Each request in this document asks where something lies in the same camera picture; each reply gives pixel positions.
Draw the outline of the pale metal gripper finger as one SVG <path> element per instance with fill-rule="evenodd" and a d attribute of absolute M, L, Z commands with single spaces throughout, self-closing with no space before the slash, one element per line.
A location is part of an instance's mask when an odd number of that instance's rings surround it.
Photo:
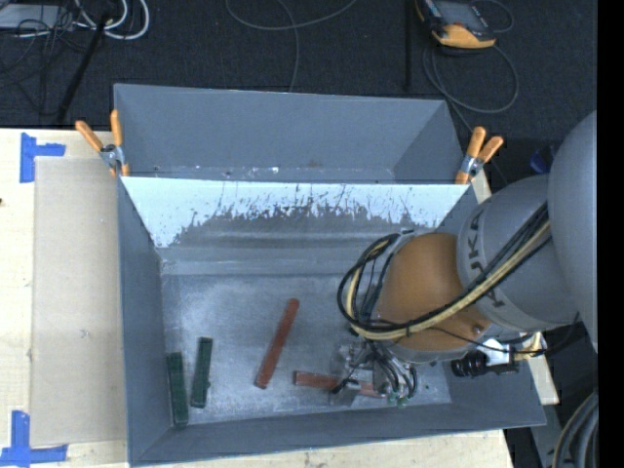
<path fill-rule="evenodd" d="M 359 366 L 364 352 L 361 344 L 338 344 L 333 353 L 333 373 L 336 376 L 347 376 Z"/>
<path fill-rule="evenodd" d="M 332 406 L 351 407 L 359 397 L 374 397 L 374 389 L 369 383 L 356 380 L 341 380 L 329 392 Z"/>

